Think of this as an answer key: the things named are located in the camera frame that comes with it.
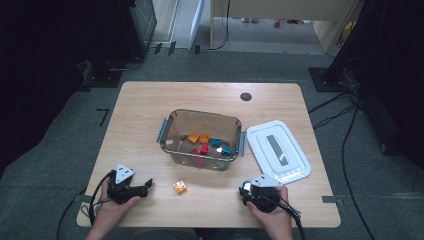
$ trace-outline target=human hand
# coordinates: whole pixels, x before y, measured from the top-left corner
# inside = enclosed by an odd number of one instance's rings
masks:
[[[288,200],[288,190],[286,187],[276,188],[278,194],[286,202]],[[268,236],[273,240],[292,240],[292,226],[291,226],[291,216],[285,210],[277,207],[274,211],[270,213],[264,213],[259,210],[255,204],[252,202],[246,203],[249,207],[250,212],[255,216],[264,226]]]
[[[101,200],[104,201],[107,198],[107,188],[110,178],[106,178],[102,184],[102,193],[100,195]],[[125,214],[133,206],[140,201],[139,196],[132,197],[126,203],[117,204],[113,200],[102,203],[99,210],[97,211],[96,220],[88,233],[86,240],[98,240],[103,239],[112,229],[114,229],[119,222],[124,218]]]

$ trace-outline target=black metal base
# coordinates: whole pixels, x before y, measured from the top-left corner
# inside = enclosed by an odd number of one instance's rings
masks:
[[[108,71],[99,75],[95,74],[93,69],[90,69],[81,88],[117,88],[121,76],[122,71]]]
[[[348,86],[343,85],[341,81],[327,81],[325,72],[328,68],[309,68],[312,80],[314,81],[315,89],[317,92],[350,92]]]

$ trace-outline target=table top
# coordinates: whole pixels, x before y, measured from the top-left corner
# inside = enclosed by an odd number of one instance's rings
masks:
[[[243,101],[242,93],[251,94],[252,99]],[[340,224],[336,204],[324,203],[322,199],[333,193],[297,84],[126,82],[86,192],[86,195],[93,195],[100,180],[116,169],[117,164],[135,171],[131,186],[144,185],[153,178],[147,198],[131,209],[120,226],[261,227],[243,205],[238,190],[244,181],[262,174],[249,144],[246,143],[244,156],[239,156],[225,171],[178,165],[156,142],[162,121],[176,109],[236,117],[242,123],[242,131],[272,120],[283,121],[312,169],[307,178],[287,185],[290,204],[302,212],[304,227],[337,227]],[[187,192],[180,195],[173,186],[179,180],[187,186]],[[80,226],[90,226],[89,219],[81,211],[77,222]]]

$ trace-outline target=wooden table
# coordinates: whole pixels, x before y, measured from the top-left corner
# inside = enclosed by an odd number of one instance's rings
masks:
[[[250,93],[243,101],[240,95]],[[92,195],[100,180],[117,164],[136,172],[131,186],[153,178],[147,198],[134,207],[120,226],[126,227],[261,227],[239,196],[246,180],[261,170],[246,143],[245,154],[226,171],[174,163],[156,142],[164,118],[176,109],[219,113],[240,119],[242,130],[271,120],[283,121],[311,164],[311,174],[289,184],[290,203],[302,212],[304,227],[337,227],[340,216],[300,87],[273,83],[127,82],[123,85],[88,184]],[[173,184],[183,180],[188,191],[177,195]],[[78,214],[80,226],[89,219]]]
[[[331,50],[359,2],[359,0],[211,0],[210,48],[214,48],[214,18],[227,17],[228,1],[231,1],[228,17],[313,20],[312,25],[324,53]]]

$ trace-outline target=person's right hand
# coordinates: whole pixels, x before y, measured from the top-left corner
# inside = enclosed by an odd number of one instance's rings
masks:
[[[286,202],[288,199],[288,190],[286,187],[276,188],[280,197]],[[264,226],[268,236],[273,240],[293,240],[291,216],[283,209],[277,207],[270,213],[264,213],[259,210],[252,202],[247,202],[250,212]]]

